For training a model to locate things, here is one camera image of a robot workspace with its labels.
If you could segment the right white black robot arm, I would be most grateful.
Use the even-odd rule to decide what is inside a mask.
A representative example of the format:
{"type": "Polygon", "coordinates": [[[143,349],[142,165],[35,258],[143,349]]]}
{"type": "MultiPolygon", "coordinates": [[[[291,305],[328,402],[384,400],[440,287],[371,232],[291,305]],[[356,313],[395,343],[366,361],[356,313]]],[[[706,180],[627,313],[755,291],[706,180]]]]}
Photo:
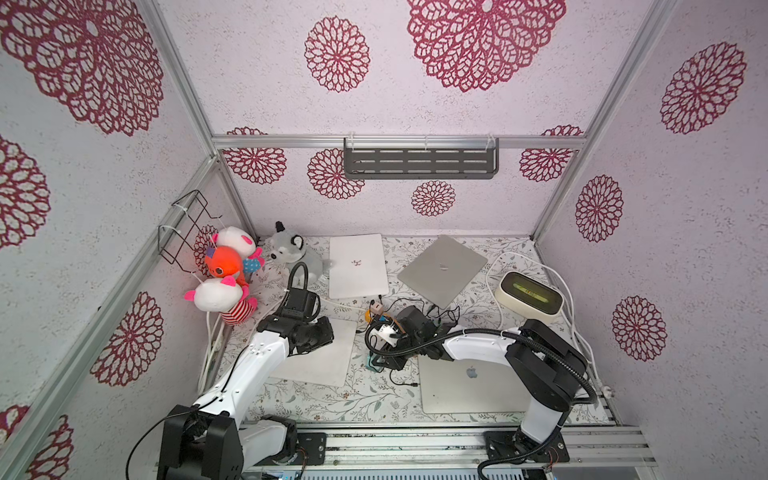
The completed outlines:
{"type": "Polygon", "coordinates": [[[509,440],[486,447],[493,452],[477,466],[522,465],[533,461],[562,441],[561,431],[576,405],[599,403],[588,378],[586,358],[578,349],[540,320],[528,319],[519,328],[505,330],[437,327],[430,336],[408,330],[395,321],[372,320],[364,331],[368,351],[381,359],[406,360],[423,355],[434,360],[473,360],[510,368],[531,400],[509,440]]]}

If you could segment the teal charger plug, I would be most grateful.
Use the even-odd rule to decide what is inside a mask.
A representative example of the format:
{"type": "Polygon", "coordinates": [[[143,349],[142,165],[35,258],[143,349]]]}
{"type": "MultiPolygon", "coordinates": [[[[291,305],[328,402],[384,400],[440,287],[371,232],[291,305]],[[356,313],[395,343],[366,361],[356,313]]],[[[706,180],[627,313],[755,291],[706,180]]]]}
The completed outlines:
{"type": "Polygon", "coordinates": [[[394,348],[401,338],[398,329],[393,325],[383,325],[374,331],[374,335],[382,342],[394,348]]]}

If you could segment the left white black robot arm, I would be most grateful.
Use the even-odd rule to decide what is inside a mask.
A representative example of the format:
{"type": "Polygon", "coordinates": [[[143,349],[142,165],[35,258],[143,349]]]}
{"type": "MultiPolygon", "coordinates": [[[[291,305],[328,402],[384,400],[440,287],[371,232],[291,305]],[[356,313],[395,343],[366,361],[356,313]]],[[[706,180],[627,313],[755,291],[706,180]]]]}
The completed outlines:
{"type": "Polygon", "coordinates": [[[154,424],[162,428],[159,479],[240,479],[245,469],[263,461],[308,461],[295,421],[268,415],[249,424],[244,418],[286,359],[333,342],[332,325],[320,308],[316,293],[289,288],[223,378],[192,405],[177,405],[154,424]]]}

